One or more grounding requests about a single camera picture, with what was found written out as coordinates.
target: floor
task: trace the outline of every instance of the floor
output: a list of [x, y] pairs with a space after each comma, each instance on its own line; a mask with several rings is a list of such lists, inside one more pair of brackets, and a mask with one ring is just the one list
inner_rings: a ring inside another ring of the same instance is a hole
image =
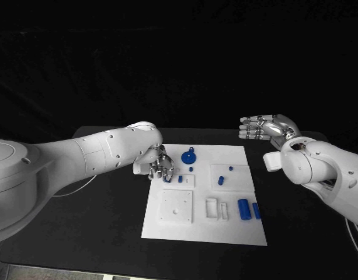
[[0, 263], [0, 280], [139, 280], [113, 275], [20, 267]]

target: small blue piece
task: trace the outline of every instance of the small blue piece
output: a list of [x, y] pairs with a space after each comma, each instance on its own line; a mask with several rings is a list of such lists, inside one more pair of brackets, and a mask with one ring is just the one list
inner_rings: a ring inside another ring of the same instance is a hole
[[217, 185], [222, 186], [222, 183], [223, 183], [223, 177], [219, 176]]
[[248, 208], [248, 200], [239, 199], [238, 200], [238, 207], [239, 207], [239, 218], [246, 221], [251, 219], [251, 213]]
[[259, 212], [258, 212], [256, 203], [251, 203], [251, 205], [252, 205], [252, 210], [253, 210], [253, 216], [255, 216], [256, 220], [259, 220]]
[[180, 156], [180, 161], [186, 165], [190, 165], [190, 164], [193, 164], [194, 160], [196, 160], [196, 156], [194, 156], [194, 153], [193, 153], [193, 147], [189, 147], [189, 151], [183, 152], [183, 154]]

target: black curtain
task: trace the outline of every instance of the black curtain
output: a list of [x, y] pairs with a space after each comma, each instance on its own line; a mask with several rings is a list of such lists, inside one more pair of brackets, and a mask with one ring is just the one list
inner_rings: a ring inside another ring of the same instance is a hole
[[0, 3], [1, 139], [274, 113], [358, 153], [358, 1]]

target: black table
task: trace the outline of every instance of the black table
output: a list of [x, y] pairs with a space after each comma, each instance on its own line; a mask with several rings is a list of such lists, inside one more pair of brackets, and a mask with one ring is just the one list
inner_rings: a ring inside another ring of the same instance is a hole
[[[112, 128], [82, 127], [73, 137]], [[262, 155], [275, 151], [269, 142], [239, 139], [238, 130], [160, 132], [165, 144], [243, 146], [268, 246], [141, 239], [150, 182], [129, 165], [49, 200], [2, 243], [0, 262], [154, 279], [358, 279], [343, 217], [282, 171], [266, 172]], [[301, 133], [326, 141], [317, 132]]]

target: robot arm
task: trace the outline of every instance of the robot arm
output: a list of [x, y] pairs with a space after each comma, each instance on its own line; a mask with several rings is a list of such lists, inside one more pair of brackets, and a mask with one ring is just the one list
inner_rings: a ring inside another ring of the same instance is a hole
[[66, 185], [131, 163], [134, 174], [170, 180], [173, 161], [148, 122], [36, 145], [0, 140], [0, 241], [23, 229]]
[[277, 152], [262, 157], [266, 171], [282, 169], [294, 184], [358, 224], [358, 155], [303, 137], [282, 115], [240, 118], [239, 138], [269, 140]]

